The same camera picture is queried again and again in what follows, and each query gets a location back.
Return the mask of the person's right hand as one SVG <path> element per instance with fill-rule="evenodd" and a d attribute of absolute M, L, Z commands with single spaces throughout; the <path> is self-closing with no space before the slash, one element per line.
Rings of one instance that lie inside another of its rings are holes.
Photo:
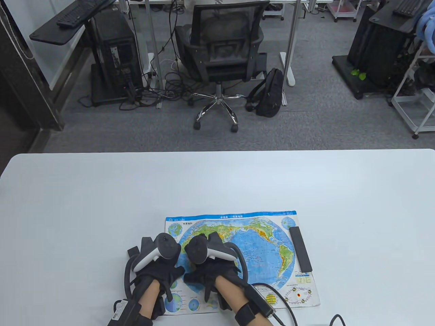
<path fill-rule="evenodd" d="M 247 285 L 247 281 L 239 277 L 240 270 L 235 266 L 234 261 L 224 259 L 207 259 L 202 264 L 195 264 L 194 270 L 185 273 L 186 284 L 202 285 L 205 288 L 205 302 L 208 302 L 211 292 L 219 293 L 216 288 L 216 279 L 224 277 L 232 284 L 239 287 Z"/>

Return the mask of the person's left hand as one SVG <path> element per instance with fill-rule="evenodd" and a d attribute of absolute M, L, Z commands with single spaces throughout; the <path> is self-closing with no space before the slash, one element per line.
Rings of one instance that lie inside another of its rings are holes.
<path fill-rule="evenodd" d="M 173 300 L 171 286 L 184 273 L 185 269 L 182 266 L 176 267 L 174 264 L 153 261 L 136 273 L 132 298 L 138 302 L 151 286 L 152 281 L 156 280 L 159 283 L 159 296 L 165 293 L 168 301 L 171 302 Z"/>

